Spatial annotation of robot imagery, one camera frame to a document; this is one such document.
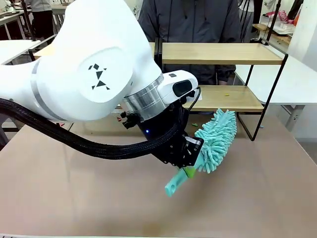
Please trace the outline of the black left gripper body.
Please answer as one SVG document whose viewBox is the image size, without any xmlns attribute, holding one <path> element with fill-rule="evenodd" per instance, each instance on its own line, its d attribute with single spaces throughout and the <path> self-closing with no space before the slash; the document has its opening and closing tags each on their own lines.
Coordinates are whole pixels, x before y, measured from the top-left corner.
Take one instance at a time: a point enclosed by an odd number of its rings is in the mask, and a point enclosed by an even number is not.
<svg viewBox="0 0 317 238">
<path fill-rule="evenodd" d="M 153 155 L 161 162 L 178 168 L 194 166 L 203 144 L 202 138 L 190 137 L 185 133 L 157 147 Z"/>
</svg>

